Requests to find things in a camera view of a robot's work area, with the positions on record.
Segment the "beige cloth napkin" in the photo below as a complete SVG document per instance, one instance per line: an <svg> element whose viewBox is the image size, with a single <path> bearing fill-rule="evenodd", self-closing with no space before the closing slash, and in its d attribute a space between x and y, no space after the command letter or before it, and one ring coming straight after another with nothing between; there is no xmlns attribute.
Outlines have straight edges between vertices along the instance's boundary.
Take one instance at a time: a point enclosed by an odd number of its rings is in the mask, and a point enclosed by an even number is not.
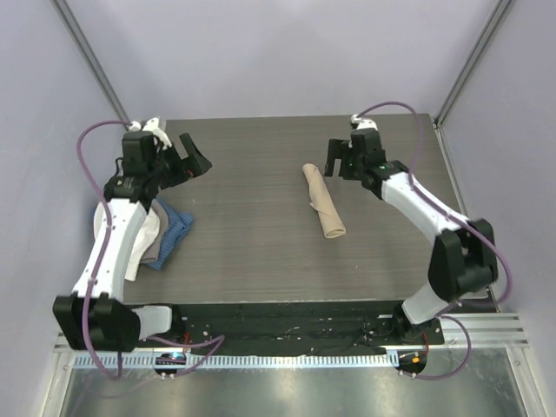
<svg viewBox="0 0 556 417"><path fill-rule="evenodd" d="M345 235L346 227L335 208L320 170L314 164L306 163L302 166L302 172L308 184L309 205L319 217L324 237L334 239Z"/></svg>

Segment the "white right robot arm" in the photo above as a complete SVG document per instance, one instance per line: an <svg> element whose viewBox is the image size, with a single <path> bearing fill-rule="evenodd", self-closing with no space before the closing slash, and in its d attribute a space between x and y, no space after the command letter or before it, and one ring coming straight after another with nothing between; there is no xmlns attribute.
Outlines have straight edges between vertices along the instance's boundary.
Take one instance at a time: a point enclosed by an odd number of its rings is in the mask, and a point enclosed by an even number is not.
<svg viewBox="0 0 556 417"><path fill-rule="evenodd" d="M387 159L377 129L353 129L347 140L329 140L324 174L331 176L335 167L342 179L360 182L399 210L432 245L426 283L394 308L392 330L397 340L415 341L461 296L497 281L492 225L452 212L421 189L406 165Z"/></svg>

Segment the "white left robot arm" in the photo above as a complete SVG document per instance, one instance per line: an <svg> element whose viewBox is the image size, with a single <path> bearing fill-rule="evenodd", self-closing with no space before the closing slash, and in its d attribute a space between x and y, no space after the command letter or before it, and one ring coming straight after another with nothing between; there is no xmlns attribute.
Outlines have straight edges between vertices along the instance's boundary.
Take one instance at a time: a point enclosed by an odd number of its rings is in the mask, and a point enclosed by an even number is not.
<svg viewBox="0 0 556 417"><path fill-rule="evenodd" d="M179 137L187 155L148 130L122 138L120 168L103 187L104 209L94 247L70 295L56 297L53 314L74 350L133 351L150 336L165 346L178 345L184 324L169 304L131 308L123 302L132 248L158 193L207 173L211 162L188 133Z"/></svg>

